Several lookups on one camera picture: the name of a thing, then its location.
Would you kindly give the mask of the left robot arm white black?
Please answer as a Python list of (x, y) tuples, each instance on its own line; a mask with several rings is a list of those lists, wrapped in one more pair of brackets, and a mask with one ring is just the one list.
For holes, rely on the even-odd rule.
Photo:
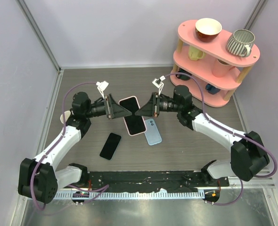
[(65, 169), (57, 170), (59, 163), (88, 132), (91, 118), (105, 115), (108, 119), (116, 119), (131, 115), (131, 111), (120, 106), (112, 95), (91, 102), (85, 92), (73, 96), (69, 113), (57, 138), (33, 159), (25, 158), (21, 162), (18, 182), (20, 195), (48, 204), (61, 188), (68, 185), (85, 187), (89, 181), (87, 167), (71, 163)]

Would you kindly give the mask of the blue phone case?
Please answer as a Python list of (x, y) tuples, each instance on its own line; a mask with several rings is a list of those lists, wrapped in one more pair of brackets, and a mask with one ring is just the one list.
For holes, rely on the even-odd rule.
[(157, 128), (157, 125), (155, 123), (154, 119), (146, 119), (146, 131), (145, 131), (145, 137), (147, 140), (147, 143), (149, 145), (157, 145), (162, 142), (162, 137), (159, 133), (159, 130)]

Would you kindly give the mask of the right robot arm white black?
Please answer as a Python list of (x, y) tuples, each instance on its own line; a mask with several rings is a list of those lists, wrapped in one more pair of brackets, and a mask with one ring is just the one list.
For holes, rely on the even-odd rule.
[(208, 136), (230, 152), (229, 160), (214, 160), (201, 169), (201, 180), (206, 186), (212, 186), (223, 177), (236, 176), (249, 181), (270, 162), (256, 132), (244, 133), (232, 129), (204, 114), (202, 109), (193, 104), (192, 95), (184, 85), (174, 88), (173, 97), (152, 93), (150, 100), (135, 114), (158, 117), (160, 112), (176, 112), (183, 126)]

